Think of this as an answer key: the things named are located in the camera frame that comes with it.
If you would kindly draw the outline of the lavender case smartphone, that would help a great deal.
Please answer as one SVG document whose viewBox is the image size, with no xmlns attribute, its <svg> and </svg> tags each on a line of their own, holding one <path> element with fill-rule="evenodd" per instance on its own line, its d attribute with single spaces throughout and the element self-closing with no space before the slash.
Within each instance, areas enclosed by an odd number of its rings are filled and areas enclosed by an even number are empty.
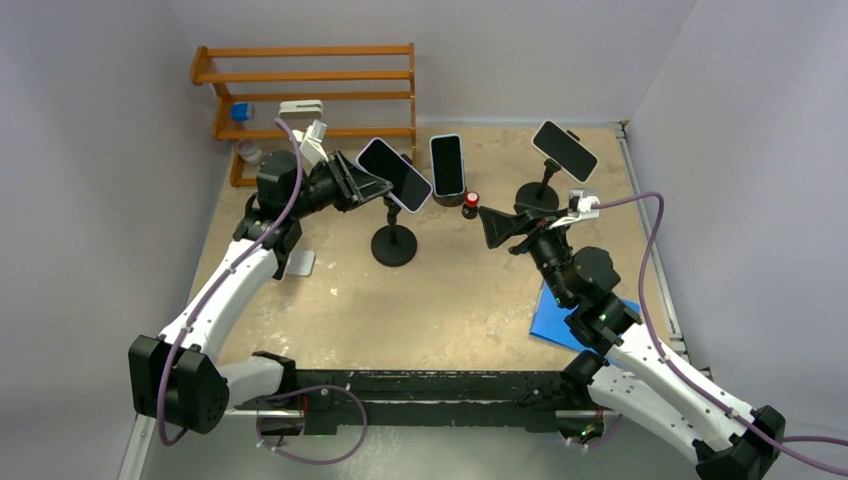
<svg viewBox="0 0 848 480">
<path fill-rule="evenodd" d="M 433 186 L 424 175 L 379 137 L 371 139 L 358 153 L 356 164 L 389 181 L 392 189 L 388 196 L 409 213 L 418 213 L 433 193 Z"/>
</svg>

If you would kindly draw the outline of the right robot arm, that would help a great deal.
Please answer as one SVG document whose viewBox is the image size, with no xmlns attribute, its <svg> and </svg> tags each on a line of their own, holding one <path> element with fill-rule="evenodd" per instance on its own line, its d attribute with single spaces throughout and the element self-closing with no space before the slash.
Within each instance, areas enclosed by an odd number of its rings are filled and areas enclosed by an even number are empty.
<svg viewBox="0 0 848 480">
<path fill-rule="evenodd" d="M 763 478 L 779 456 L 773 444 L 783 437 L 784 417 L 734 397 L 654 338 L 644 316 L 615 294 L 620 277 L 607 251 L 571 249 L 567 229 L 598 214 L 588 206 L 479 210 L 488 247 L 521 236 L 510 254 L 529 254 L 558 307 L 569 312 L 564 322 L 585 349 L 563 372 L 564 399 L 576 407 L 593 401 L 638 423 L 702 479 Z"/>
</svg>

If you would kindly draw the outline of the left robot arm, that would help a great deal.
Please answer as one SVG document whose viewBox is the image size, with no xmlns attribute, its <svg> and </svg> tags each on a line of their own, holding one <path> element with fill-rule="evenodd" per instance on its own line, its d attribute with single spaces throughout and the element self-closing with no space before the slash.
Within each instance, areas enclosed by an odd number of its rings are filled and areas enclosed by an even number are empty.
<svg viewBox="0 0 848 480">
<path fill-rule="evenodd" d="M 297 399 L 295 363 L 258 352 L 220 366 L 226 338 L 270 280 L 283 278 L 302 235 L 301 219 L 328 206 L 348 212 L 387 195 L 390 181 L 333 152 L 311 168 L 295 153 L 266 157 L 223 259 L 190 304 L 157 336 L 138 336 L 128 351 L 133 406 L 161 428 L 210 432 L 226 410 L 262 398 L 284 409 Z"/>
</svg>

